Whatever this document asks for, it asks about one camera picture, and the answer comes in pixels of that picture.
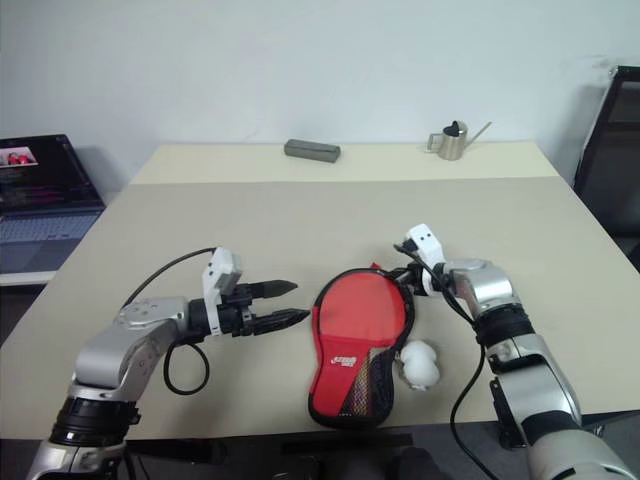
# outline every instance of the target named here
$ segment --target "table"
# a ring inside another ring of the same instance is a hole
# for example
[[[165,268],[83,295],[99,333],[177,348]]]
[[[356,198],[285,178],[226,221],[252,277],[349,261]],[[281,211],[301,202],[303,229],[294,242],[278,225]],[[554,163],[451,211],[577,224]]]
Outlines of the table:
[[[0,351],[0,431],[44,438],[65,398],[76,355],[149,273],[185,252],[223,245],[243,281],[300,288],[256,303],[264,314],[309,307],[333,276],[372,261],[405,265],[392,244],[425,222],[448,258],[491,259],[574,386],[584,413],[640,407],[634,298],[640,276],[532,143],[478,144],[458,162],[417,146],[348,145],[335,165],[285,157],[278,146],[164,146],[107,208]],[[201,296],[206,258],[152,283],[147,296]],[[426,393],[396,382],[383,424],[444,423],[475,368],[473,332],[446,304],[419,298],[411,338],[439,352],[442,378]],[[209,338],[208,386],[170,393],[156,372],[129,438],[223,437],[321,430],[307,412],[315,371],[309,320],[279,333]],[[175,353],[179,386],[200,360]],[[495,419],[488,368],[460,421]]]

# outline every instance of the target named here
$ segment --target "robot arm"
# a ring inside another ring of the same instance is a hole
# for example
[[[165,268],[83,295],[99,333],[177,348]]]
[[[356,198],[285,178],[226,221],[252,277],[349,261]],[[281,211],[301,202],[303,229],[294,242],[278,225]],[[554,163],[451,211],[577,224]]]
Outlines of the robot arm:
[[[600,438],[581,429],[575,392],[500,268],[485,260],[444,261],[426,225],[411,229],[403,247],[439,278],[423,269],[418,290],[448,288],[467,304],[496,375],[490,388],[498,420],[512,444],[528,447],[532,479],[636,478]]]
[[[280,296],[296,285],[283,280],[238,285],[241,274],[239,259],[218,248],[203,274],[204,298],[152,298],[125,305],[80,352],[67,400],[27,478],[116,478],[124,438],[140,421],[136,402],[165,353],[208,335],[280,330],[307,316],[307,310],[286,309],[257,317],[249,309],[254,298]],[[205,383],[206,377],[187,393]]]

